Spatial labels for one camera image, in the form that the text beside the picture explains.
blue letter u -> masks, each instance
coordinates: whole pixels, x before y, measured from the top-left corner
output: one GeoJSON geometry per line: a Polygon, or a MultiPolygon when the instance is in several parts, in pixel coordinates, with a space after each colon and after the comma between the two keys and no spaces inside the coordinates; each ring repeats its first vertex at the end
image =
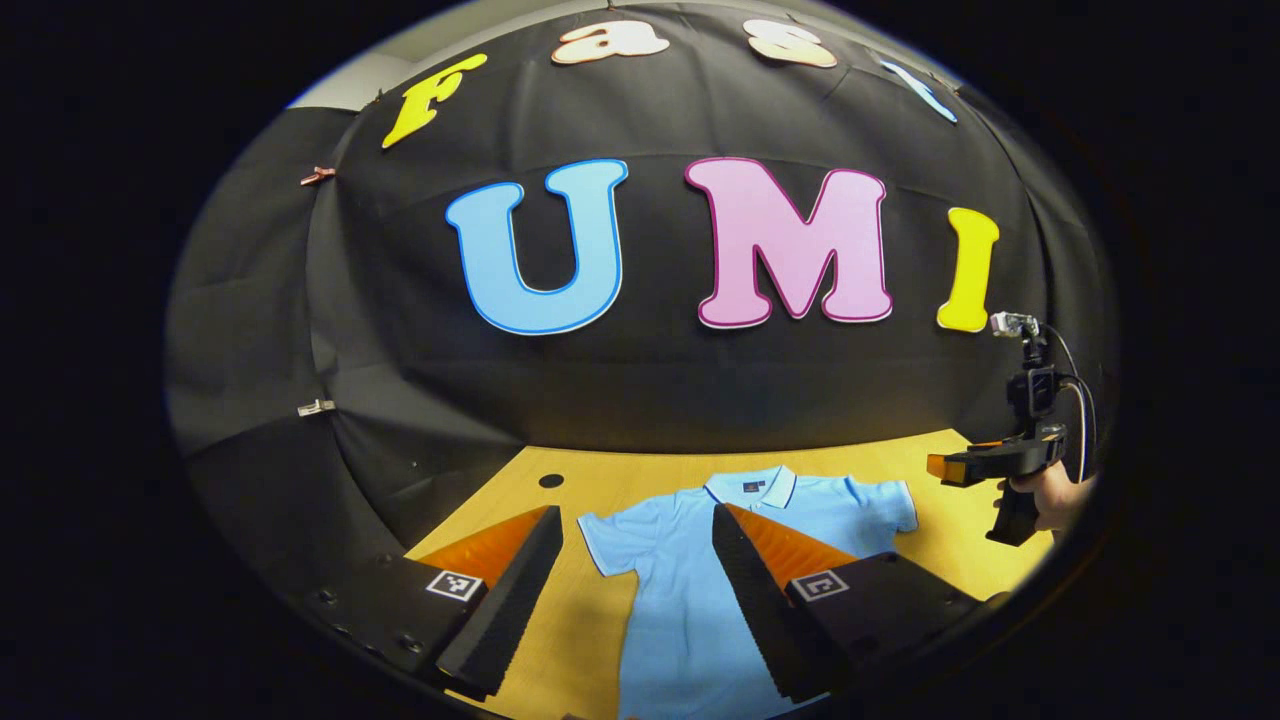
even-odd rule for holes
{"type": "Polygon", "coordinates": [[[559,290],[525,284],[516,260],[511,211],[525,197],[513,182],[474,190],[449,204],[458,231],[467,292],[480,316],[509,333],[554,334],[581,328],[613,304],[622,287],[622,250],[613,188],[627,177],[622,160],[585,160],[552,170],[547,190],[568,204],[577,268],[559,290]]]}

letter m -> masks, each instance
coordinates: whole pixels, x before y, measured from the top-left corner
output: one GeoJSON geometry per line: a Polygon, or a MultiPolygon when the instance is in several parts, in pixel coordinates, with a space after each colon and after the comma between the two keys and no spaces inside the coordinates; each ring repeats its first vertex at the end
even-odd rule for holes
{"type": "Polygon", "coordinates": [[[787,314],[809,313],[818,284],[835,259],[831,292],[822,311],[840,323],[888,316],[879,204],[884,183],[855,170],[831,170],[805,220],[760,163],[745,158],[698,160],[685,169],[707,193],[716,242],[716,290],[698,306],[713,328],[745,328],[769,319],[773,307],[755,284],[759,255],[787,314]]]}

polo shirt collar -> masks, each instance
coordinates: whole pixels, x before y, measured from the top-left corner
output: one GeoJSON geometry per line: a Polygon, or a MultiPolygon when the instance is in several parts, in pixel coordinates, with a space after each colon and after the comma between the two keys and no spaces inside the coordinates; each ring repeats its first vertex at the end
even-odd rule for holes
{"type": "Polygon", "coordinates": [[[773,507],[786,507],[791,502],[791,496],[796,489],[796,474],[786,465],[778,465],[767,470],[754,473],[724,473],[713,475],[703,486],[717,502],[733,502],[742,505],[750,497],[742,492],[742,482],[746,478],[763,479],[769,484],[769,489],[760,496],[759,502],[773,507]]]}

orange gripper part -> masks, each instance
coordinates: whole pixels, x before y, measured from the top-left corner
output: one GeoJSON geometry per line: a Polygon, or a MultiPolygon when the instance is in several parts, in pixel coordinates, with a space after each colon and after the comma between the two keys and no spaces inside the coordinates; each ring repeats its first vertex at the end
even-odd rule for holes
{"type": "Polygon", "coordinates": [[[489,589],[493,589],[548,507],[550,506],[544,505],[522,512],[416,560],[443,570],[480,578],[489,589]]]}
{"type": "Polygon", "coordinates": [[[755,546],[780,591],[796,578],[847,565],[858,560],[852,555],[776,523],[749,512],[736,505],[724,505],[733,514],[737,525],[755,546]]]}

black handle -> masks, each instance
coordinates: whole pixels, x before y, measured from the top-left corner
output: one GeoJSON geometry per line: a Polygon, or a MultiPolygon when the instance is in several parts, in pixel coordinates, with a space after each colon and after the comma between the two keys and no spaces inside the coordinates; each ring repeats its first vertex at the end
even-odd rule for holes
{"type": "Polygon", "coordinates": [[[987,539],[1018,547],[1036,534],[1037,518],[1039,518],[1039,510],[1036,509],[1036,496],[1015,491],[1011,482],[1006,480],[1005,495],[1000,498],[1000,512],[996,515],[996,527],[987,533],[987,539]]]}

